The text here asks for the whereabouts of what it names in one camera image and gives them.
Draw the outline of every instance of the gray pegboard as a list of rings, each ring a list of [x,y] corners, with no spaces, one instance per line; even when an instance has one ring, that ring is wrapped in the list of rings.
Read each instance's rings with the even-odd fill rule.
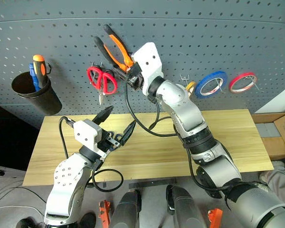
[[[114,50],[102,30],[105,23],[131,52],[155,42],[165,78],[175,83],[185,85],[180,74],[198,82],[217,70],[228,74],[228,83],[241,72],[258,77],[262,92],[253,87],[232,94],[225,88],[214,97],[196,98],[201,110],[254,112],[285,89],[285,1],[0,1],[0,105],[40,126],[43,115],[14,94],[10,84],[28,71],[34,54],[42,54],[53,67],[52,86],[63,104],[59,114],[97,113],[98,93],[86,69],[91,62],[110,67],[93,43],[97,35]],[[120,83],[117,94],[104,98],[104,106],[127,113],[123,90]],[[155,111],[141,91],[129,97],[135,112]]]

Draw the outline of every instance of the pliers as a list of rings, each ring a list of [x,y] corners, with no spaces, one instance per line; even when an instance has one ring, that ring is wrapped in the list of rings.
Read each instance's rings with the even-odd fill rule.
[[[111,27],[107,24],[104,25],[104,30],[109,35],[109,37],[114,41],[114,43],[118,46],[119,50],[121,51],[123,55],[124,64],[117,61],[117,59],[111,54],[108,47],[102,42],[102,40],[99,37],[94,37],[94,42],[98,46],[99,50],[103,53],[104,57],[112,63],[112,65],[115,68],[120,68],[124,72],[127,72],[132,66],[133,61],[131,57],[129,56],[129,53],[123,44],[123,42],[120,40],[120,38],[116,35],[116,33],[111,29]]]

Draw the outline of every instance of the wooden table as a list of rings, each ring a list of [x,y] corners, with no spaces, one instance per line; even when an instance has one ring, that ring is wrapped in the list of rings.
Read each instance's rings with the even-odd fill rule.
[[[247,109],[203,111],[214,137],[229,150],[240,172],[272,170],[272,164],[256,126]],[[95,115],[69,116],[75,121],[92,119]],[[137,114],[149,126],[155,113]],[[51,185],[56,166],[65,159],[58,131],[60,116],[46,116],[40,129],[23,182],[24,186]],[[122,133],[132,121],[130,114],[111,114],[101,124],[107,131]],[[74,139],[74,130],[62,124],[69,155],[78,152],[81,144]],[[172,133],[171,119],[157,124],[158,133]],[[177,137],[157,137],[136,125],[133,135],[124,147],[110,153],[102,169],[119,170],[125,180],[189,176],[187,154]],[[100,173],[97,181],[114,181],[119,177],[112,172]]]

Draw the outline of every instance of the tool holder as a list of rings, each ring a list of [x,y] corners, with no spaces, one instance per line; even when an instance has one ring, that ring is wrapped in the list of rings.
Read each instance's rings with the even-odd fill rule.
[[[61,110],[62,104],[51,86],[50,79],[47,79],[46,85],[36,91],[29,72],[24,72],[14,78],[11,87],[20,97],[30,101],[45,115],[54,115]]]

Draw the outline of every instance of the blue screwdriver handle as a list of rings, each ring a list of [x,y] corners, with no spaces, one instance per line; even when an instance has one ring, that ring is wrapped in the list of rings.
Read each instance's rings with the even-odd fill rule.
[[[32,63],[30,63],[28,66],[29,66],[29,74],[32,76],[35,90],[38,91],[38,90],[40,90],[40,87],[39,87],[38,78],[35,74],[34,65]]]

